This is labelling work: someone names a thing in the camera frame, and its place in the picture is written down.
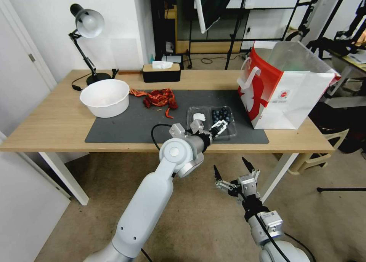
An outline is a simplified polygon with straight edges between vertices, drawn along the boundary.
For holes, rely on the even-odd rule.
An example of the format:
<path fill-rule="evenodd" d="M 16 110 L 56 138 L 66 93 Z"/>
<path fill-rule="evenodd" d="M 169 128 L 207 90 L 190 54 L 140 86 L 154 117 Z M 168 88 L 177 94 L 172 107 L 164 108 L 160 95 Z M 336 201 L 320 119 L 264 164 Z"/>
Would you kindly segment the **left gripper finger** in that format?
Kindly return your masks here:
<path fill-rule="evenodd" d="M 210 128 L 210 134 L 212 137 L 221 135 L 227 129 L 228 123 L 225 120 L 218 120 Z"/>
<path fill-rule="evenodd" d="M 204 125 L 202 120 L 194 119 L 190 124 L 190 128 L 192 130 L 192 134 L 203 134 L 204 133 Z"/>

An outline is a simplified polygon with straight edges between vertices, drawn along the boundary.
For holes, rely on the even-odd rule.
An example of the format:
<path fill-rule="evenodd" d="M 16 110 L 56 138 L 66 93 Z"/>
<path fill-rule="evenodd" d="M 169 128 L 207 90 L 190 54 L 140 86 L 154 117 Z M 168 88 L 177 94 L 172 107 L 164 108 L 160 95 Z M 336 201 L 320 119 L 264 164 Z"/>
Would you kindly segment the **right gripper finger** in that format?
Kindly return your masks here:
<path fill-rule="evenodd" d="M 257 180 L 260 175 L 260 170 L 255 169 L 253 164 L 251 162 L 249 162 L 248 160 L 246 160 L 244 157 L 242 157 L 242 161 L 243 161 L 245 167 L 247 168 L 247 170 L 249 171 L 249 173 L 251 174 L 251 176 L 254 178 L 255 183 L 257 185 L 257 183 L 258 183 Z"/>
<path fill-rule="evenodd" d="M 232 184 L 222 179 L 216 165 L 213 166 L 214 168 L 214 177 L 215 177 L 215 185 L 218 189 L 222 191 L 230 191 L 233 190 Z"/>

